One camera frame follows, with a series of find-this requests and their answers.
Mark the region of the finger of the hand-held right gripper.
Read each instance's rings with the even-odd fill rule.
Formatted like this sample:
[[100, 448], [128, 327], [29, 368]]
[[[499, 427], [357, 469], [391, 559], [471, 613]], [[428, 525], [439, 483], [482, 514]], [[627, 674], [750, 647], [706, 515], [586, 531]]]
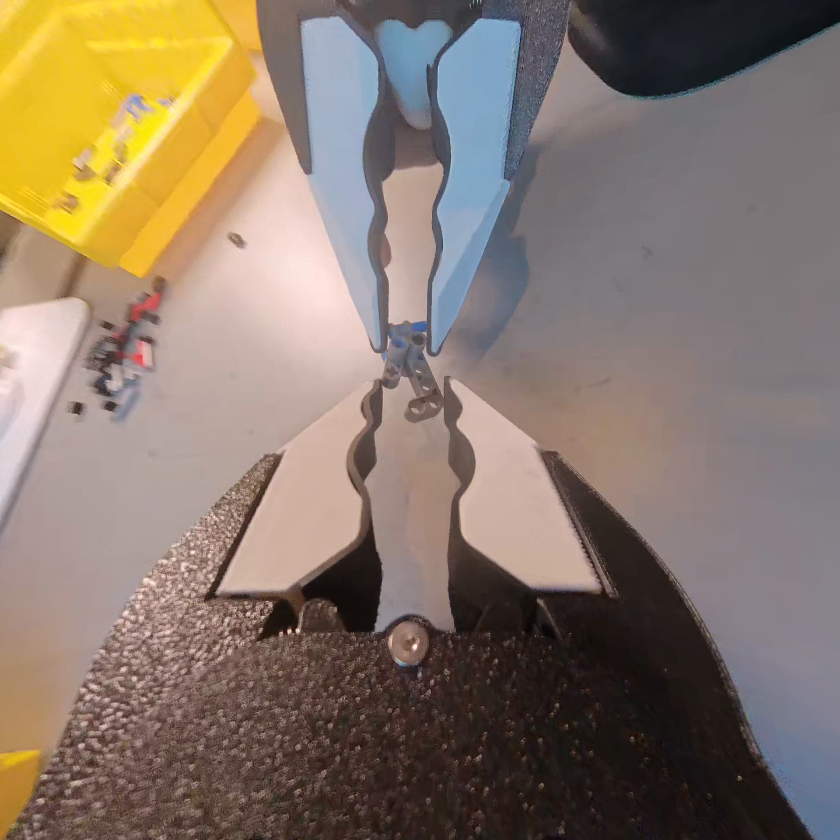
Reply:
[[511, 177], [506, 174], [522, 27], [478, 19], [428, 69], [435, 151], [443, 178], [433, 205], [427, 352], [440, 354], [465, 303]]
[[382, 55], [349, 15], [301, 23], [311, 192], [374, 352], [387, 345], [383, 165], [391, 121]]

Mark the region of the heap of blue grey parts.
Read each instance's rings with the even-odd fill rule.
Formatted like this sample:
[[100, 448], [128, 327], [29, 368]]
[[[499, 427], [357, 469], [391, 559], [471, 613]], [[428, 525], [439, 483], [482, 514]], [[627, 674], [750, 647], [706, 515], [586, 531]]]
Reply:
[[71, 160], [52, 208], [79, 214], [102, 202], [167, 127], [174, 104], [173, 98], [139, 93], [123, 99], [99, 136]]

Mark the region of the grey angled beam assembly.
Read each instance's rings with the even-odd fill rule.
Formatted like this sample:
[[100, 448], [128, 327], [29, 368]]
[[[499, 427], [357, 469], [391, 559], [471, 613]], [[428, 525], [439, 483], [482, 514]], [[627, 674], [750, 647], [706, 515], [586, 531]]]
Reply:
[[416, 424], [438, 415], [444, 408], [444, 396], [425, 354], [427, 323], [404, 321], [390, 324], [388, 345], [391, 337], [396, 335], [404, 336], [408, 340], [406, 364], [401, 380], [408, 380], [413, 388], [414, 397], [406, 406], [405, 417]]

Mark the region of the person's right forearm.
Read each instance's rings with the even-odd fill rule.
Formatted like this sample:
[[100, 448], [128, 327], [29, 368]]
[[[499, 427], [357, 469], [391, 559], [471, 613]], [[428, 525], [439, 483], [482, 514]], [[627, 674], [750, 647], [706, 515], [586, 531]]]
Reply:
[[609, 88], [659, 98], [736, 75], [838, 20], [838, 1], [573, 1], [568, 40]]

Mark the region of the pile of red black parts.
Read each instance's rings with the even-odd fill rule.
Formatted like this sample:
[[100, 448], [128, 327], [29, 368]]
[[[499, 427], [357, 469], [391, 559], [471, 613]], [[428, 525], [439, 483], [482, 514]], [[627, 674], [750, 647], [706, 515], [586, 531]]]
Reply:
[[130, 410], [140, 395], [144, 374], [155, 368], [156, 340], [143, 330], [160, 324], [166, 288], [166, 279], [156, 276], [150, 291], [129, 302], [121, 321], [101, 320], [101, 335], [85, 356], [84, 367], [93, 373], [89, 386], [113, 420]]

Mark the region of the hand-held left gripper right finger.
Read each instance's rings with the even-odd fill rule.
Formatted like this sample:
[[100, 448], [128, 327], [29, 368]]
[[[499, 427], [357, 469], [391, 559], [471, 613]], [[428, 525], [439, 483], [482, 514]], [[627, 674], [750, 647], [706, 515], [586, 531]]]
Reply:
[[449, 582], [468, 599], [525, 592], [604, 593], [604, 578], [539, 444], [463, 382], [448, 377], [444, 422], [458, 480]]

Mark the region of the yellow beam assembly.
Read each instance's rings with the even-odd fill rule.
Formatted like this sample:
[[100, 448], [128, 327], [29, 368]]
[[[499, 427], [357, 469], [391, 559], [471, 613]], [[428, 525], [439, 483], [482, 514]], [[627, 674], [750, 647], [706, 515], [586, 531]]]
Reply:
[[41, 752], [1, 753], [1, 838], [4, 839], [28, 803], [41, 764]]

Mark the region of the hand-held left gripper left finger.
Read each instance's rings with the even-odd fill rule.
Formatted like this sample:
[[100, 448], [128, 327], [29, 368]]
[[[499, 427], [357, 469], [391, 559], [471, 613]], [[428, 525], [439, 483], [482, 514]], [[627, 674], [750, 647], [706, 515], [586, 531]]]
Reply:
[[365, 381], [278, 452], [213, 583], [223, 598], [302, 589], [371, 531], [365, 481], [376, 465], [382, 382]]

